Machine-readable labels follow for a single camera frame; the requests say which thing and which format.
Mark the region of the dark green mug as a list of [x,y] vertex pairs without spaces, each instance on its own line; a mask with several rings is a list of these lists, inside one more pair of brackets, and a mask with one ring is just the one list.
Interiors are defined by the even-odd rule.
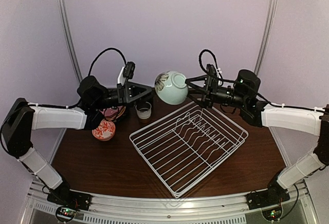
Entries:
[[147,96],[144,97],[143,100],[145,102],[149,102],[151,105],[153,105],[153,102],[154,102],[154,92],[151,92],[151,93],[147,94]]

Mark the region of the white brown cup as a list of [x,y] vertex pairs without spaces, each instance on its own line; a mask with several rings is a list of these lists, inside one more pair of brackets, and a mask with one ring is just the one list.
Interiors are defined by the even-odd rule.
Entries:
[[152,105],[149,102],[139,102],[135,106],[138,120],[142,123],[148,123],[151,120]]

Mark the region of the pale green bowl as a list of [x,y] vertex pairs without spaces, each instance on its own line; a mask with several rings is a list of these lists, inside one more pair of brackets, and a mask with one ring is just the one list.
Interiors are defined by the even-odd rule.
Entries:
[[155,91],[163,102],[169,105],[182,104],[188,95],[186,77],[177,71],[167,71],[155,79]]

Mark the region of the pink white floral bowl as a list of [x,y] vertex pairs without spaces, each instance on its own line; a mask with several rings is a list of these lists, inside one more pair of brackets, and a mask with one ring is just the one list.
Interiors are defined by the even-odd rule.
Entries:
[[112,121],[101,121],[100,125],[92,130],[92,135],[100,141],[109,141],[116,131],[116,126]]

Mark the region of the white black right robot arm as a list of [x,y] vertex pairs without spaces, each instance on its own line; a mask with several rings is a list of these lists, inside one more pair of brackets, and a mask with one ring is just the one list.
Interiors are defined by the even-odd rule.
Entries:
[[312,151],[273,177],[264,192],[266,203],[276,203],[293,184],[328,166],[328,108],[292,107],[272,104],[265,98],[258,100],[261,80],[252,71],[240,70],[232,81],[233,87],[222,87],[219,82],[225,80],[217,76],[213,66],[209,69],[203,76],[185,80],[192,89],[188,97],[200,107],[217,103],[237,108],[240,117],[251,126],[286,128],[318,137]]

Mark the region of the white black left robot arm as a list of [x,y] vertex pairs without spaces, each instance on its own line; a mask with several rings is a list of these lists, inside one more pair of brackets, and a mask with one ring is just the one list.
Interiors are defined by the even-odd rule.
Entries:
[[150,86],[125,80],[116,89],[101,85],[94,76],[82,80],[77,89],[80,100],[73,106],[29,103],[18,98],[1,125],[1,146],[25,168],[32,171],[62,205],[74,201],[68,182],[34,148],[31,132],[37,129],[96,129],[104,119],[102,110],[131,106],[152,95]]

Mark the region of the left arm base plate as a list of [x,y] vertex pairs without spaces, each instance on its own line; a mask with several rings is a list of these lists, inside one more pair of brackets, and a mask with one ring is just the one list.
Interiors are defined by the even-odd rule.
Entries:
[[67,206],[75,210],[89,210],[92,196],[86,193],[80,193],[70,190],[69,188],[61,188],[50,190],[47,201],[62,206]]

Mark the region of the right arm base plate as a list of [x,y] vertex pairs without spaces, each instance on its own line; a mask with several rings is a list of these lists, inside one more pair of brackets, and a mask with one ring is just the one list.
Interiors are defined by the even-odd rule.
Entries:
[[285,191],[283,193],[276,193],[272,190],[254,191],[246,195],[246,200],[249,210],[254,210],[279,205],[290,200],[290,195]]

